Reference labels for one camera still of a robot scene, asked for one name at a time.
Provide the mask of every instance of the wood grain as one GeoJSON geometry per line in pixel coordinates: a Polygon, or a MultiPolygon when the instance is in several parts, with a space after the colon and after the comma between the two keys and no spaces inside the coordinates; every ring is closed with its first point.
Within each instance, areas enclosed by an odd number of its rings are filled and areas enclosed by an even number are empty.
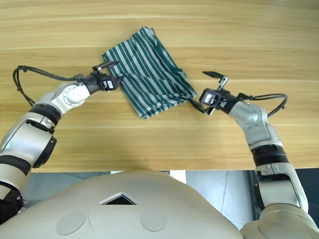
{"type": "MultiPolygon", "coordinates": [[[[270,118],[296,167],[319,167],[319,2],[315,0],[0,0],[0,136],[28,104],[12,70],[31,65],[63,76],[87,74],[101,54],[142,26],[154,28],[200,95],[230,76],[234,94],[286,93],[270,118]]],[[[21,76],[37,99],[59,82],[21,76]]],[[[262,102],[266,109],[277,101],[262,102]]],[[[228,116],[189,103],[139,119],[122,90],[99,92],[58,125],[58,145],[37,172],[253,169],[243,132],[228,116]]]]}

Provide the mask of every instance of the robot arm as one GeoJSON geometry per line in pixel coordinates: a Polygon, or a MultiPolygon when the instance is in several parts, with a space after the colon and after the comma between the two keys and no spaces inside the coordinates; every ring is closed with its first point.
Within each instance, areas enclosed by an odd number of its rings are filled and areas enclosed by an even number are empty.
{"type": "Polygon", "coordinates": [[[220,79],[217,90],[205,89],[199,101],[204,109],[191,101],[202,113],[211,115],[221,110],[235,119],[243,129],[256,165],[258,183],[254,185],[257,207],[262,210],[258,221],[246,224],[241,230],[245,239],[319,238],[319,230],[308,215],[308,201],[296,171],[288,162],[283,144],[268,117],[284,107],[282,104],[267,114],[265,109],[244,102],[253,99],[243,93],[237,97],[223,89],[228,77],[216,72],[205,74],[220,79]]]}
{"type": "Polygon", "coordinates": [[[103,63],[94,67],[89,76],[77,75],[73,82],[45,94],[4,136],[0,144],[0,224],[23,206],[22,193],[31,168],[40,167],[49,159],[57,142],[53,134],[59,120],[91,94],[117,89],[122,78],[102,72],[115,64],[103,63]]]}

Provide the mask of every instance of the striped cloth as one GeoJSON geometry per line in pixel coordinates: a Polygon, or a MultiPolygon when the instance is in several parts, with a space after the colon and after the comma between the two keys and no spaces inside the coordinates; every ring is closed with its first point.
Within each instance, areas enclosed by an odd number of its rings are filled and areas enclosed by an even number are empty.
{"type": "Polygon", "coordinates": [[[119,61],[110,71],[115,77],[124,76],[121,86],[143,119],[196,96],[153,29],[142,27],[102,56],[105,61],[119,61]]]}

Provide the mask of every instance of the black wire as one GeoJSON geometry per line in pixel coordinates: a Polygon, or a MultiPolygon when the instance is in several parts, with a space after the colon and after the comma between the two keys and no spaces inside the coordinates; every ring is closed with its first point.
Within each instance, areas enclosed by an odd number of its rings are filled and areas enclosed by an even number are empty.
{"type": "Polygon", "coordinates": [[[34,100],[31,99],[22,89],[22,86],[21,86],[21,82],[20,82],[20,78],[19,78],[19,72],[20,70],[23,70],[23,72],[27,72],[27,71],[31,71],[31,72],[34,72],[34,73],[37,73],[37,74],[40,74],[42,76],[46,76],[46,77],[49,77],[49,78],[52,78],[52,79],[55,79],[55,80],[58,80],[58,81],[73,81],[72,78],[66,78],[66,77],[62,77],[62,76],[58,76],[58,75],[54,75],[50,72],[47,72],[47,71],[43,71],[41,69],[38,69],[38,68],[35,68],[35,67],[31,67],[31,66],[18,66],[12,73],[12,78],[13,78],[13,81],[15,83],[15,86],[16,86],[16,90],[19,91],[23,97],[26,99],[26,101],[28,101],[28,103],[33,106],[34,105],[34,100]]]}
{"type": "Polygon", "coordinates": [[[288,101],[288,96],[286,94],[268,94],[268,95],[262,95],[262,96],[250,96],[249,100],[251,100],[251,101],[265,101],[265,100],[282,99],[282,98],[283,98],[283,101],[276,108],[274,108],[272,111],[270,111],[270,113],[268,113],[268,117],[270,117],[270,116],[274,115],[275,113],[277,113],[279,110],[285,108],[285,104],[288,101]]]}

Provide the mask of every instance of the gray floor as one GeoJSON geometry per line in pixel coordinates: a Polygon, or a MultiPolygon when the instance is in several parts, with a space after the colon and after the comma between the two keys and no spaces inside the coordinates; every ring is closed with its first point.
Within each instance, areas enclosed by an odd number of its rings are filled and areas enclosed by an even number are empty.
{"type": "MultiPolygon", "coordinates": [[[[109,172],[32,173],[24,194],[27,207],[74,183],[103,174],[109,172]]],[[[251,185],[245,171],[186,171],[186,181],[238,229],[253,220],[251,185]]]]}

